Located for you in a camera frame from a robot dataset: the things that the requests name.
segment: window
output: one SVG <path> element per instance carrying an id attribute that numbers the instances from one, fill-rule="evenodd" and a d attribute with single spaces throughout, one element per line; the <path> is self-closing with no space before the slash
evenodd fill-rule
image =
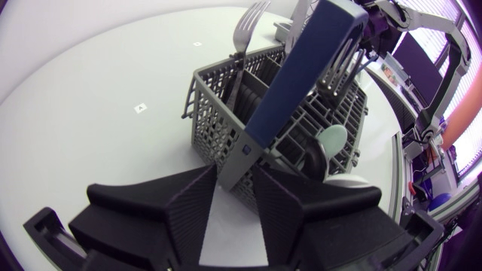
<path id="1" fill-rule="evenodd" d="M 462 101 L 482 63 L 482 52 L 476 35 L 470 22 L 466 19 L 465 9 L 455 0 L 398 0 L 398 2 L 416 11 L 435 14 L 452 20 L 459 26 L 462 34 L 467 39 L 468 46 L 471 48 L 471 65 L 467 74 L 462 77 L 459 87 L 444 113 L 444 117 L 447 119 Z M 417 29 L 410 33 L 425 50 L 430 60 L 437 67 L 440 67 L 439 72 L 445 75 L 449 63 L 447 54 L 444 53 L 445 44 L 447 43 L 444 33 L 429 29 Z M 459 169 L 461 169 L 459 174 L 466 170 L 482 152 L 480 131 L 482 131 L 482 111 L 479 112 L 470 127 L 454 143 L 457 152 L 456 163 Z"/>

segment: white surface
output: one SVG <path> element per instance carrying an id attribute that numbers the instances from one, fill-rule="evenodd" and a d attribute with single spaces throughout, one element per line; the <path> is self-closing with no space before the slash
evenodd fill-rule
<path id="1" fill-rule="evenodd" d="M 388 212 L 392 196 L 392 137 L 400 131 L 400 126 L 386 97 L 366 71 L 360 72 L 358 84 L 368 96 L 368 116 L 365 116 L 358 147 L 361 155 L 351 173 L 381 189 L 378 206 Z"/>
<path id="2" fill-rule="evenodd" d="M 365 178 L 351 173 L 340 173 L 328 176 L 323 183 L 351 188 L 363 188 L 371 186 L 370 182 L 368 182 Z"/>
<path id="3" fill-rule="evenodd" d="M 88 204 L 89 184 L 135 184 L 203 165 L 191 147 L 191 120 L 180 118 L 185 96 L 194 69 L 234 52 L 233 29 L 244 11 L 183 11 L 113 29 L 51 60 L 5 100 L 0 230 L 25 269 L 53 269 L 22 228 L 44 206 L 67 225 Z M 276 43 L 274 21 L 283 18 L 261 18 L 248 51 Z M 361 86 L 370 114 L 352 173 L 382 189 L 380 207 L 387 212 L 391 137 L 399 127 L 365 72 Z M 137 114 L 133 107 L 142 102 L 148 110 Z M 200 262 L 267 264 L 259 219 L 221 189 L 215 191 Z"/>
<path id="4" fill-rule="evenodd" d="M 104 31 L 159 14 L 216 6 L 248 7 L 253 1 L 10 0 L 0 15 L 0 104 L 46 62 Z M 267 11 L 284 17 L 290 17 L 296 5 L 296 0 L 271 2 Z"/>

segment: cutlery basket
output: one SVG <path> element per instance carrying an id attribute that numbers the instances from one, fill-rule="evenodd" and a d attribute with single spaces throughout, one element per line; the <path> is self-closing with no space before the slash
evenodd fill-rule
<path id="1" fill-rule="evenodd" d="M 283 54 L 282 46 L 275 46 L 246 56 L 246 70 L 233 111 L 224 103 L 238 71 L 236 61 L 226 59 L 194 72 L 182 118 L 192 118 L 191 143 L 204 162 L 217 164 L 218 173 L 276 76 Z M 356 82 L 351 84 L 348 94 L 336 108 L 324 101 L 321 90 L 313 87 L 257 163 L 303 175 L 298 167 L 304 159 L 306 139 L 317 136 L 331 125 L 341 124 L 346 127 L 348 140 L 343 150 L 330 160 L 329 174 L 350 172 L 360 155 L 357 147 L 368 113 L 366 104 L 367 96 Z M 231 193 L 253 212 L 258 212 L 251 170 L 236 183 Z"/>

